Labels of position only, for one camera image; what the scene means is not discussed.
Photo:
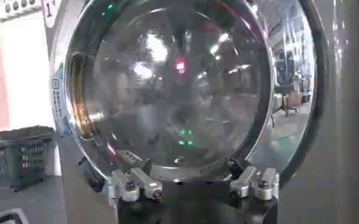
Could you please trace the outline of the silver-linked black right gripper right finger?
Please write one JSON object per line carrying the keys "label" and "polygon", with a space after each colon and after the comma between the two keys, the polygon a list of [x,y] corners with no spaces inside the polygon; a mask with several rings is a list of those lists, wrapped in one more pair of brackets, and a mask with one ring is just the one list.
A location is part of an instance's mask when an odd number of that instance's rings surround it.
{"label": "silver-linked black right gripper right finger", "polygon": [[252,194],[261,201],[270,201],[273,197],[279,199],[280,175],[274,168],[263,172],[247,163],[245,166],[238,161],[229,159],[227,162],[230,179],[230,194],[237,199],[243,199]]}

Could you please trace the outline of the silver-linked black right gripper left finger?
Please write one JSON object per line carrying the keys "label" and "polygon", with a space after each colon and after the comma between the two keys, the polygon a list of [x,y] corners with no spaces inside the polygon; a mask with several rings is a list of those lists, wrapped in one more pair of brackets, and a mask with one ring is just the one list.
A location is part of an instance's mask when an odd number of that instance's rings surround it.
{"label": "silver-linked black right gripper left finger", "polygon": [[141,159],[127,150],[109,150],[108,155],[115,162],[111,181],[123,201],[136,202],[141,196],[141,191],[147,199],[163,199],[163,184],[150,176],[151,159]]}

